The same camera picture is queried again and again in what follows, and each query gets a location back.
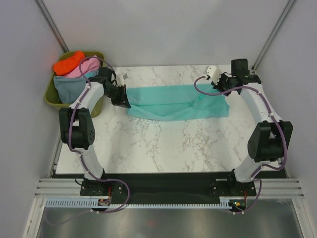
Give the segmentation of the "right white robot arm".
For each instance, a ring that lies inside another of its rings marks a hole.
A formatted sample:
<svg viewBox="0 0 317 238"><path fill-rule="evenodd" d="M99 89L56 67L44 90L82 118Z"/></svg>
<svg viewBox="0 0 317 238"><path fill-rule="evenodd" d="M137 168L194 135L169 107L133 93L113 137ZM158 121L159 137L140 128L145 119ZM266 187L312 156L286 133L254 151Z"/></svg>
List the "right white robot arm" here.
<svg viewBox="0 0 317 238"><path fill-rule="evenodd" d="M205 74L219 93L229 96L236 91L256 123L247 143L248 156L230 172L226 186L230 194L243 195L252 189L254 178L263 168L274 171L285 168L293 125L273 110L259 76L248 70L247 59L232 60L230 75L217 66L208 66Z"/></svg>

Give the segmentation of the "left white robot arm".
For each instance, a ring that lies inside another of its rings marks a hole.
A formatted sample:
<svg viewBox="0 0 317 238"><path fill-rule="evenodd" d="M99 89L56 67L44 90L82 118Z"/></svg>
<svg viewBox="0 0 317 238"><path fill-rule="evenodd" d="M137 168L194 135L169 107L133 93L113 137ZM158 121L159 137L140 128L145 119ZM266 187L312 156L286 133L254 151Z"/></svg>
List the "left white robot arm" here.
<svg viewBox="0 0 317 238"><path fill-rule="evenodd" d="M110 98L112 105L131 108L126 85L120 85L116 73L109 67L100 67L96 76L88 78L83 92L68 108L59 110L61 140L75 153L84 170L81 196L110 195L113 180L106 181L106 174L100 165L93 147L95 128L91 112L100 98Z"/></svg>

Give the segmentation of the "teal t shirt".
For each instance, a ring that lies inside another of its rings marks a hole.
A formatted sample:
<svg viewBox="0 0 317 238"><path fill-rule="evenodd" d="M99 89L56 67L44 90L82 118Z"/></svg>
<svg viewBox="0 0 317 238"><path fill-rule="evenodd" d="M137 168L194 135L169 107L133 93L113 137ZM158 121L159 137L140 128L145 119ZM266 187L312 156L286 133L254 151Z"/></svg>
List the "teal t shirt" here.
<svg viewBox="0 0 317 238"><path fill-rule="evenodd" d="M127 98L131 105L127 115L142 119L180 121L229 115L224 96L204 95L194 85L129 88Z"/></svg>

